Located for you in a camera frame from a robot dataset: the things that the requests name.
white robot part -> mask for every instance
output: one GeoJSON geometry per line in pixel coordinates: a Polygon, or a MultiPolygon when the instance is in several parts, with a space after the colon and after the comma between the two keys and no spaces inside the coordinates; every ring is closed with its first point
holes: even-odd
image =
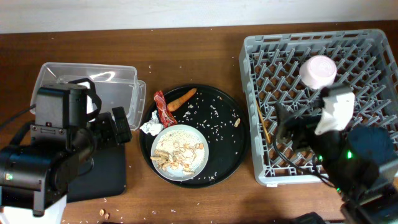
{"type": "Polygon", "coordinates": [[[324,97],[321,120],[315,129],[316,135],[328,131],[344,130],[354,113],[355,95],[352,92],[324,97]]]}
{"type": "Polygon", "coordinates": [[[63,196],[44,211],[42,217],[34,217],[32,209],[5,206],[0,212],[0,223],[2,224],[46,224],[61,223],[63,210],[67,206],[67,196],[63,196]]]}

white wall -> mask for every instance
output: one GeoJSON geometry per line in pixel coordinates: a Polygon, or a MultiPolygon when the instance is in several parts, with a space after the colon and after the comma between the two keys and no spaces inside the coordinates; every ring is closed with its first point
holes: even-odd
{"type": "Polygon", "coordinates": [[[398,19],[396,0],[0,0],[0,33],[398,19]]]}

orange carrot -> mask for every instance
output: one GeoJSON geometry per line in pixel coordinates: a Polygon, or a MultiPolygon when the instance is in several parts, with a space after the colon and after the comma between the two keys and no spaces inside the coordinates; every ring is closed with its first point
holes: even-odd
{"type": "Polygon", "coordinates": [[[196,92],[197,92],[196,88],[191,89],[185,95],[183,95],[180,98],[178,98],[178,99],[174,100],[173,102],[169,103],[167,105],[167,109],[169,109],[170,112],[173,112],[173,111],[179,109],[180,106],[183,105],[187,100],[189,100],[189,98],[191,98],[196,92]]]}

red snack packet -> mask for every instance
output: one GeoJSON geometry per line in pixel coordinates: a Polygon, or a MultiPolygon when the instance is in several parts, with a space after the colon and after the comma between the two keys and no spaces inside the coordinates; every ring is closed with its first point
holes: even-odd
{"type": "Polygon", "coordinates": [[[163,92],[157,91],[155,93],[155,102],[157,106],[157,112],[159,113],[160,121],[164,125],[165,128],[173,126],[177,124],[177,121],[174,119],[171,112],[167,109],[166,100],[164,99],[163,92]]]}

brown wooden surface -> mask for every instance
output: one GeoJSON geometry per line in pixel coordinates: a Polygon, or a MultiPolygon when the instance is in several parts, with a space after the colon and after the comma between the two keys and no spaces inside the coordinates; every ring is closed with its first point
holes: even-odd
{"type": "MultiPolygon", "coordinates": [[[[397,21],[3,34],[0,35],[0,122],[28,107],[45,62],[134,66],[138,78],[147,84],[146,106],[153,102],[157,90],[201,83],[227,92],[246,111],[238,62],[245,37],[370,28],[382,29],[387,34],[398,58],[397,21]]],[[[25,114],[1,131],[0,146],[7,144],[23,122],[33,118],[25,114]]],[[[126,160],[126,192],[107,198],[107,202],[100,198],[68,204],[63,214],[65,223],[86,223],[86,220],[101,223],[102,208],[111,213],[110,221],[118,223],[273,223],[312,211],[326,220],[343,218],[339,212],[340,197],[323,184],[285,185],[275,189],[260,186],[254,179],[251,153],[229,179],[198,190],[176,187],[157,177],[142,157],[138,132],[134,132],[133,140],[126,146],[126,160]]]]}

